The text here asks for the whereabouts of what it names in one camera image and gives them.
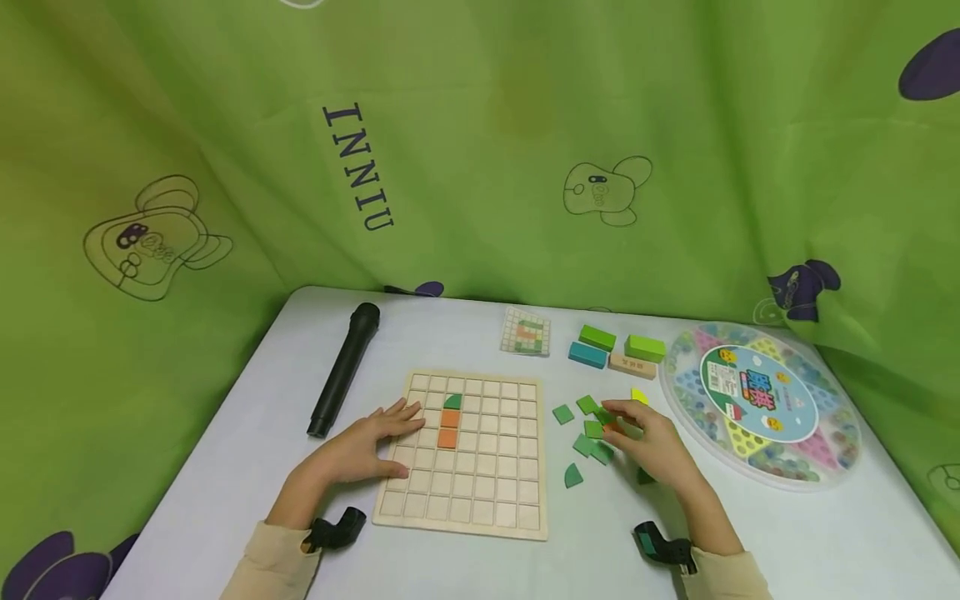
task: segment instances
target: child's hand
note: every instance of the child's hand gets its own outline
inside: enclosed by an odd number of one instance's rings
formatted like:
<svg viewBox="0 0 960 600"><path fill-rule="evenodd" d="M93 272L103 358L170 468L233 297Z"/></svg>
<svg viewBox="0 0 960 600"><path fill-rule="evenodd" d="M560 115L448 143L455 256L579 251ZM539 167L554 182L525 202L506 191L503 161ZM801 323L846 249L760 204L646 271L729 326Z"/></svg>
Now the child's hand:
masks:
<svg viewBox="0 0 960 600"><path fill-rule="evenodd" d="M614 416L643 430L639 440L615 431L604 432L603 439L623 450L654 479L678 494L706 483L672 420L636 400L604 400L602 404Z"/></svg>
<svg viewBox="0 0 960 600"><path fill-rule="evenodd" d="M425 421L411 418L420 409L416 402L403 408L406 399L401 398L384 410L376 409L345 429L340 435L327 440L297 467L304 475L324 484L349 483L372 477L397 477L406 479L407 467L394 461L382 461L376 455L380 440L417 431Z"/></svg>

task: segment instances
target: blue wooden block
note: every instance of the blue wooden block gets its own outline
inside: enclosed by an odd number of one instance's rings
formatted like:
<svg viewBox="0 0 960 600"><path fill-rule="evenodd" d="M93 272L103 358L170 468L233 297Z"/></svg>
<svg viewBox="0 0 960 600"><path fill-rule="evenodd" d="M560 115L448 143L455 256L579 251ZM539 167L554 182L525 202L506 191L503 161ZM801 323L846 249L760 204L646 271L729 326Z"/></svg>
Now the blue wooden block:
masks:
<svg viewBox="0 0 960 600"><path fill-rule="evenodd" d="M570 345L570 353L567 358L596 369L603 369L607 366L607 353L605 351L580 342L574 342Z"/></svg>

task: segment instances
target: green wooden block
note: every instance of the green wooden block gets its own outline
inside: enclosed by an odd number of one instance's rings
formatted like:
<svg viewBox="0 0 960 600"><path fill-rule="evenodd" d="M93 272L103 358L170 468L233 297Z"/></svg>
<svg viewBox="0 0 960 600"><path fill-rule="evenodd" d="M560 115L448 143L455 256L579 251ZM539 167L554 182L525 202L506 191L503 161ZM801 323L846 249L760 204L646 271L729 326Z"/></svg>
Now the green wooden block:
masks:
<svg viewBox="0 0 960 600"><path fill-rule="evenodd" d="M561 404L553 409L553 416L557 418L559 424L566 425L573 420L573 411L566 404Z"/></svg>
<svg viewBox="0 0 960 600"><path fill-rule="evenodd" d="M613 448L603 442L594 442L593 446L593 458L600 461L603 465L609 465L610 461L613 460Z"/></svg>
<svg viewBox="0 0 960 600"><path fill-rule="evenodd" d="M596 418L597 420L600 421L601 425L606 425L607 423L612 423L616 420L616 417L611 415L610 412L602 406L598 408L593 414L596 415Z"/></svg>
<svg viewBox="0 0 960 600"><path fill-rule="evenodd" d="M653 338L639 335L628 335L623 343L623 353L631 358L658 363L666 356L666 344Z"/></svg>
<svg viewBox="0 0 960 600"><path fill-rule="evenodd" d="M645 486L650 483L657 483L657 480L651 477L647 471L643 470L643 467L637 467L636 482L641 486Z"/></svg>
<svg viewBox="0 0 960 600"><path fill-rule="evenodd" d="M593 396L584 396L577 400L577 406L580 407L580 410L583 411L585 415L595 413L599 406L593 401Z"/></svg>
<svg viewBox="0 0 960 600"><path fill-rule="evenodd" d="M580 330L579 340L584 344L593 346L594 348L600 348L605 352L613 352L613 346L616 344L615 335L589 325L584 325L584 328Z"/></svg>
<svg viewBox="0 0 960 600"><path fill-rule="evenodd" d="M566 468L564 473L564 485L569 490L573 486L579 486L584 483L584 476L580 474L580 470L576 465L570 463L570 466Z"/></svg>
<svg viewBox="0 0 960 600"><path fill-rule="evenodd" d="M444 408L452 408L453 410L460 410L460 404L464 401L463 394L454 394L446 399L444 402Z"/></svg>
<svg viewBox="0 0 960 600"><path fill-rule="evenodd" d="M597 443L594 440L580 434L577 436L577 441L573 443L573 449L589 458L593 455L593 447L596 445Z"/></svg>
<svg viewBox="0 0 960 600"><path fill-rule="evenodd" d="M593 438L594 440L602 439L603 423L597 422L595 420L585 420L584 433L587 434L588 438Z"/></svg>

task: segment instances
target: green curtain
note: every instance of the green curtain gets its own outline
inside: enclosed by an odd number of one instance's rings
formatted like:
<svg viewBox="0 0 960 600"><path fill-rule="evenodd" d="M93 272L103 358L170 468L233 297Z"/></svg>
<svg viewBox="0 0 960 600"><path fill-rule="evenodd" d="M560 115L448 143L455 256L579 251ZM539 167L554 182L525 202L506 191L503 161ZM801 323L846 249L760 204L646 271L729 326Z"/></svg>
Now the green curtain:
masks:
<svg viewBox="0 0 960 600"><path fill-rule="evenodd" d="M790 326L960 548L956 27L905 0L5 3L0 573L135 532L307 284Z"/></svg>

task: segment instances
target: child's right hand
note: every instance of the child's right hand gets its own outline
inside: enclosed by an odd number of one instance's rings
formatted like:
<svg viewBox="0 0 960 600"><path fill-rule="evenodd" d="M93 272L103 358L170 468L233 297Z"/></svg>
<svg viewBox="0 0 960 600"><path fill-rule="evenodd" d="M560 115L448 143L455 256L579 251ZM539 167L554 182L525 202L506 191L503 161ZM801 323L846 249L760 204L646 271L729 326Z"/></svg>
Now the child's right hand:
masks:
<svg viewBox="0 0 960 600"><path fill-rule="evenodd" d="M680 495L696 493L707 484L672 420L636 400L604 400L602 404L615 417L643 430L639 440L615 431L605 432L603 439L634 459L650 476Z"/></svg>

